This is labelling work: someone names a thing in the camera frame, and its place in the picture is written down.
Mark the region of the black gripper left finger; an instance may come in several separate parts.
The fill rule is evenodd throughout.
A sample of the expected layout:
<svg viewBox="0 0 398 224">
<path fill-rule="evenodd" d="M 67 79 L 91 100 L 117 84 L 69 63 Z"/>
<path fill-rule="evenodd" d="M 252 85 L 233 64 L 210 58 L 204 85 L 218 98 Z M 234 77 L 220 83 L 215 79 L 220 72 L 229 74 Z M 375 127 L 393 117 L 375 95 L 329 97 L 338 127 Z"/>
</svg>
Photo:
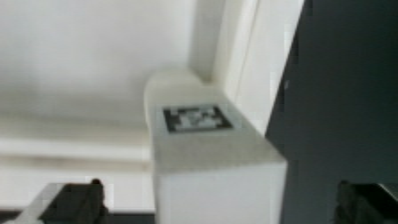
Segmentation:
<svg viewBox="0 0 398 224">
<path fill-rule="evenodd" d="M 50 183 L 11 224 L 108 224 L 101 181 Z"/>
</svg>

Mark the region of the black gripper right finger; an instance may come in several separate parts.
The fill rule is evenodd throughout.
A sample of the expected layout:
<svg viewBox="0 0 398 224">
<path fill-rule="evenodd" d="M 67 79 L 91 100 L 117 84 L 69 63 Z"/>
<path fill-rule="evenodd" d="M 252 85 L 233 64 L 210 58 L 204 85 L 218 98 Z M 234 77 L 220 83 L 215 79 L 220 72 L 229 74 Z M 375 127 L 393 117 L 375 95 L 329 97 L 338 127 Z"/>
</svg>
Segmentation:
<svg viewBox="0 0 398 224">
<path fill-rule="evenodd" d="M 336 224 L 398 224 L 398 183 L 338 185 Z"/>
</svg>

